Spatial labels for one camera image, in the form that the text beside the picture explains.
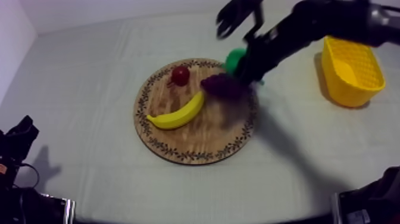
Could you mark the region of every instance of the decorative border pattern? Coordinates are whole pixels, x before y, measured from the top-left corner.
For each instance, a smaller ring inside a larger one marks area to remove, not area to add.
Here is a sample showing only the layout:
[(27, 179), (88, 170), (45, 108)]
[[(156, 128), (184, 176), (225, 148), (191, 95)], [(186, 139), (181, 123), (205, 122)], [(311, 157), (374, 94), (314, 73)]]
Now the decorative border pattern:
[(179, 65), (171, 66), (170, 68), (161, 70), (155, 75), (152, 75), (145, 83), (145, 86), (142, 87), (142, 92), (140, 93), (140, 98), (137, 102), (138, 108), (136, 110), (135, 116), (138, 118), (139, 124), (142, 127), (143, 133), (148, 138), (147, 143), (151, 146), (159, 149), (162, 154), (175, 156), (178, 161), (184, 160), (200, 160), (203, 159), (206, 162), (213, 162), (214, 159), (222, 160), (236, 151), (240, 149), (243, 144), (243, 141), (246, 141), (250, 138), (252, 130), (254, 129), (254, 121), (257, 118), (257, 110), (258, 110), (258, 101), (255, 98), (253, 92), (250, 92), (248, 95), (248, 107), (250, 109), (249, 117), (246, 119), (246, 122), (242, 128), (242, 133), (240, 136), (235, 137), (233, 142), (229, 142), (222, 150), (217, 151), (217, 153), (195, 153), (186, 151), (184, 153), (178, 152), (177, 148), (171, 148), (168, 144), (164, 142), (160, 142), (157, 138), (152, 137), (152, 126), (150, 121), (146, 118), (145, 110), (147, 109), (147, 104), (149, 101), (149, 94), (151, 93), (151, 87), (155, 82), (160, 81), (165, 75), (169, 74), (171, 70), (173, 70), (177, 66), (184, 66), (191, 68), (192, 66), (199, 67), (208, 67), (208, 68), (221, 68), (222, 63), (212, 62), (212, 61), (197, 61), (191, 60), (189, 62), (184, 62)]

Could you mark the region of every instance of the red apple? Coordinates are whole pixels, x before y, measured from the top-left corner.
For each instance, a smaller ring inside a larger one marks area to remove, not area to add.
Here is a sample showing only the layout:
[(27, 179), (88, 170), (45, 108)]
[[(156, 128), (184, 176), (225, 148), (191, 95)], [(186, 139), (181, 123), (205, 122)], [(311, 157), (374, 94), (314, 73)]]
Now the red apple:
[(187, 67), (178, 66), (172, 70), (171, 81), (178, 86), (185, 86), (189, 82), (190, 71)]

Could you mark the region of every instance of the toy banana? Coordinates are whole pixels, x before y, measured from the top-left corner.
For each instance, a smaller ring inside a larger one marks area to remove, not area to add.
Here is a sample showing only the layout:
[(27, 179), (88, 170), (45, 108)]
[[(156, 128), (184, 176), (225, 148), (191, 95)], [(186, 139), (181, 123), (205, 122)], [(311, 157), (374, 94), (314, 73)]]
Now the toy banana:
[(204, 94), (199, 91), (185, 106), (170, 114), (156, 117), (147, 115), (147, 119), (160, 129), (175, 129), (187, 124), (201, 110), (204, 104)]

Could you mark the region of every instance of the white wall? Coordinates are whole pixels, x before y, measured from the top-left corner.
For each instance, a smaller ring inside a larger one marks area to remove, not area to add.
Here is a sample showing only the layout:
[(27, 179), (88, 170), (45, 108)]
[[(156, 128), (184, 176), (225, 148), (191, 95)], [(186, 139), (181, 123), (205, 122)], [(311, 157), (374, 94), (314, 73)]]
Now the white wall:
[(0, 104), (37, 36), (18, 0), (0, 0)]
[[(218, 12), (230, 0), (21, 0), (38, 33), (119, 18), (202, 10)], [(300, 0), (264, 0), (265, 13), (289, 12)], [(400, 7), (399, 0), (372, 0)]]

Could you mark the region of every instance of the green ball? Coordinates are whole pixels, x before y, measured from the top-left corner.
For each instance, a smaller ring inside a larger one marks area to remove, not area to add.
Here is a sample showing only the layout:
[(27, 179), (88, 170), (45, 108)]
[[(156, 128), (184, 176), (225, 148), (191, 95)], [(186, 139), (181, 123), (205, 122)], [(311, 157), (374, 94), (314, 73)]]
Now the green ball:
[(224, 68), (226, 73), (229, 75), (233, 75), (235, 73), (236, 68), (238, 67), (240, 59), (245, 56), (246, 49), (243, 48), (236, 48), (231, 51), (226, 57)]

